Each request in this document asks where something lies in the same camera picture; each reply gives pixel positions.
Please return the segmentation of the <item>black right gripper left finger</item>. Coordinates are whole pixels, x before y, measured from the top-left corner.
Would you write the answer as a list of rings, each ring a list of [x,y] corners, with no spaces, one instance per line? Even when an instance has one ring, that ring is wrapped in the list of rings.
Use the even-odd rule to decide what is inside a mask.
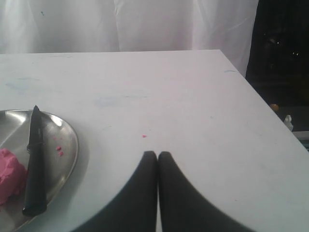
[[[155,232],[158,162],[146,151],[121,191],[76,232]]]

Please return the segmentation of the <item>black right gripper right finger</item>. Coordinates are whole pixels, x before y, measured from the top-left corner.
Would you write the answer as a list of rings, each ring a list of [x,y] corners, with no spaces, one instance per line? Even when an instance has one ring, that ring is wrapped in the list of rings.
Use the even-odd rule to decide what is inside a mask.
[[[167,151],[158,156],[158,192],[164,232],[251,231],[207,201]]]

